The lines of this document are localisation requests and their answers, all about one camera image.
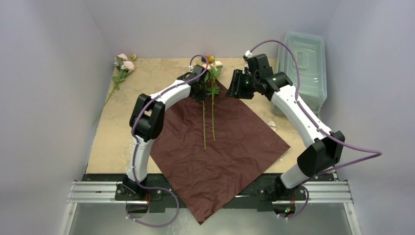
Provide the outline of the peach flower stem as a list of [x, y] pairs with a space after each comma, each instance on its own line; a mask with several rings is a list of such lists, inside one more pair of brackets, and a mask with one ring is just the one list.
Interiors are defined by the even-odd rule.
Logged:
[[[210, 72], [208, 71], [208, 66], [205, 65], [204, 67], [206, 69], [206, 72], [203, 74], [205, 76], [205, 83], [207, 84], [207, 81], [210, 76]], [[205, 106], [205, 100], [201, 101], [202, 103], [202, 120], [203, 120], [203, 143], [204, 143], [204, 150], [207, 149], [207, 141], [206, 141], [206, 106]]]

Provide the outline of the white flower stem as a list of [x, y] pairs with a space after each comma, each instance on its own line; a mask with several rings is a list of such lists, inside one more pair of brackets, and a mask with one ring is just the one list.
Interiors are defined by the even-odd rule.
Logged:
[[214, 121], [214, 102], [215, 96], [219, 95], [221, 92], [221, 88], [217, 84], [218, 77], [223, 72], [223, 64], [220, 61], [216, 61], [214, 56], [208, 56], [207, 58], [207, 68], [209, 71], [209, 79], [210, 88], [207, 89], [208, 95], [211, 96], [211, 128], [212, 128], [212, 136], [213, 140], [216, 141], [216, 134], [215, 134], [215, 121]]

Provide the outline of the dark red wrapping paper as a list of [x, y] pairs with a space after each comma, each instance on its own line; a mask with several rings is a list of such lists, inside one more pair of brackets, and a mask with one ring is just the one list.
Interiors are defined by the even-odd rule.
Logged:
[[[202, 103], [188, 97], [165, 112], [163, 130], [155, 140], [151, 157], [178, 188], [201, 190], [226, 186], [242, 190], [276, 162], [290, 146], [242, 100], [215, 97], [216, 141], [211, 128], [211, 99], [206, 106], [206, 141], [203, 143]], [[214, 213], [190, 211], [202, 224]]]

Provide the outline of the pale pink flower stem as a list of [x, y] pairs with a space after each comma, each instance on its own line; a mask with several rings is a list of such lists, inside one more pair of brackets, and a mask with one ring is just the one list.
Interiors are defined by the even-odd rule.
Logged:
[[114, 66], [117, 72], [115, 75], [112, 76], [113, 88], [107, 95], [105, 102], [102, 108], [100, 109], [99, 113], [95, 117], [92, 125], [94, 125], [98, 121], [98, 118], [101, 116], [103, 109], [105, 108], [106, 104], [112, 97], [114, 91], [120, 90], [120, 87], [119, 87], [120, 83], [125, 81], [126, 78], [135, 71], [136, 67], [134, 65], [134, 61], [136, 61], [136, 59], [137, 59], [137, 56], [135, 54], [131, 54], [130, 56], [127, 56], [126, 54], [121, 53], [115, 57]]

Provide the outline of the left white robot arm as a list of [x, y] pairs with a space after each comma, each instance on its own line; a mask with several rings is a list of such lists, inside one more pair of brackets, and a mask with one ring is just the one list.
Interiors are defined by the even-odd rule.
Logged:
[[205, 98], [206, 75], [206, 67], [190, 66], [189, 72], [179, 76], [165, 89], [138, 96], [129, 121], [133, 137], [132, 157], [122, 182], [118, 184], [118, 193], [140, 200], [148, 190], [152, 190], [152, 187], [146, 186], [147, 166], [153, 143], [162, 132], [165, 112], [182, 99]]

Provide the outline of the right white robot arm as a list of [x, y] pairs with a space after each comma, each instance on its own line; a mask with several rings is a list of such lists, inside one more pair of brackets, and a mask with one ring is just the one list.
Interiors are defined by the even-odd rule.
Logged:
[[317, 116], [301, 104], [296, 87], [284, 72], [274, 73], [265, 54], [252, 55], [247, 51], [243, 70], [235, 69], [226, 96], [253, 99], [254, 93], [265, 96], [283, 111], [298, 131], [306, 149], [296, 164], [275, 179], [268, 193], [269, 200], [287, 199], [307, 179], [316, 176], [340, 160], [345, 140], [341, 131], [333, 132]]

